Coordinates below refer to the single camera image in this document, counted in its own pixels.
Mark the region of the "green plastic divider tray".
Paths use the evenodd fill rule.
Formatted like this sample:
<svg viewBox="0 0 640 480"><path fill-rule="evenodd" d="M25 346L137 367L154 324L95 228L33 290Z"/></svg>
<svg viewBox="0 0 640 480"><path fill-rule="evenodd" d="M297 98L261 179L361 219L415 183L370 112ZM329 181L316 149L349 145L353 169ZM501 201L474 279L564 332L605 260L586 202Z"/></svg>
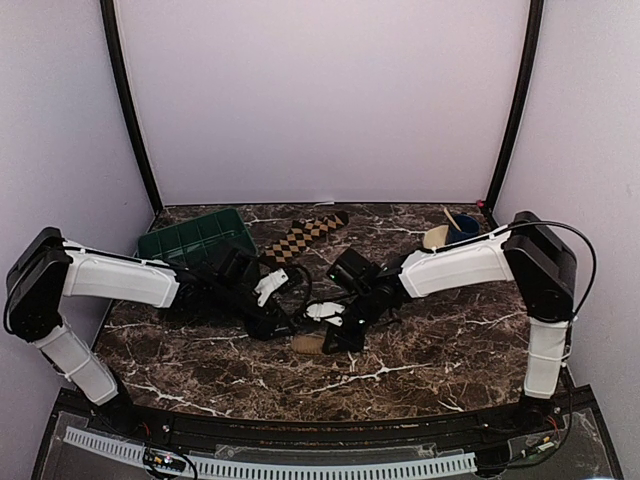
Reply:
<svg viewBox="0 0 640 480"><path fill-rule="evenodd" d="M142 259L197 266L211 260L224 244L258 256L259 250L237 209L225 208L149 232L138 239Z"/></svg>

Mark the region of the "tan ribbed sock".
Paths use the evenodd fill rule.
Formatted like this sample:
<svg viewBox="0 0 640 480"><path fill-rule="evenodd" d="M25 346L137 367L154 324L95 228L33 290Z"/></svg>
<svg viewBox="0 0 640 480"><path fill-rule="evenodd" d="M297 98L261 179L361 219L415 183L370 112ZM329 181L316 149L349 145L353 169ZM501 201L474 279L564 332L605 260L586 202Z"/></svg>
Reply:
<svg viewBox="0 0 640 480"><path fill-rule="evenodd" d="M291 341L294 352L304 355L322 355L325 342L324 335L303 334L296 335Z"/></svg>

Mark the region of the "brown argyle sock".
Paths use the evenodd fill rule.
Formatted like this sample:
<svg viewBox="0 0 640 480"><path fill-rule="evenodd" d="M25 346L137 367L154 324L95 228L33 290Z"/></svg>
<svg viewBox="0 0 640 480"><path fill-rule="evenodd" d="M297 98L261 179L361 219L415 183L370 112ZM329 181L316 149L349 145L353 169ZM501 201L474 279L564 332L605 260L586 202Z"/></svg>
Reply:
<svg viewBox="0 0 640 480"><path fill-rule="evenodd" d="M280 268L293 260L309 247L330 233L349 224L346 211L332 212L306 221L293 221L283 238L268 246L260 258L269 266Z"/></svg>

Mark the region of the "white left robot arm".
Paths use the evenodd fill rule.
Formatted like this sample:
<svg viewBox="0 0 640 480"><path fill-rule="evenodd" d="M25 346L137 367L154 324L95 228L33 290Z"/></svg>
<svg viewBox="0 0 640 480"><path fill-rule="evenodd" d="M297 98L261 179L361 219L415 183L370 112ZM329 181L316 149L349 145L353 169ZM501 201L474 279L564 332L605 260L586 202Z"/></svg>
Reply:
<svg viewBox="0 0 640 480"><path fill-rule="evenodd" d="M103 252L43 229L6 277L5 331L35 346L95 406L120 436L141 427L140 412L114 373L72 331L60 312L65 297L95 297L157 309L225 309L240 317L247 335L270 340L294 330L274 294L289 280L284 269L264 272L260 259L233 244L196 263L142 259Z"/></svg>

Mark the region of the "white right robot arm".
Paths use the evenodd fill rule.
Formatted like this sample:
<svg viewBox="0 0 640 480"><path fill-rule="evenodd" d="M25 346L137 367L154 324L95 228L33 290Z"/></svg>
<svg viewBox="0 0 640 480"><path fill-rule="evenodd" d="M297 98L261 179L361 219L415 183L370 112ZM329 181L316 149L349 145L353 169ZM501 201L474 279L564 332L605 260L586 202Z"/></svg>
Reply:
<svg viewBox="0 0 640 480"><path fill-rule="evenodd" d="M512 282L529 318L527 398L510 413L521 434L534 432L549 416L553 397L570 355L569 333L585 299L575 296L578 261L555 234L568 231L588 238L561 222L541 220L521 211L513 221L488 233L440 248L420 247L377 265L356 250L345 250L327 275L352 295L337 313L322 346L325 354L359 352L368 329L387 311L445 290L491 282Z"/></svg>

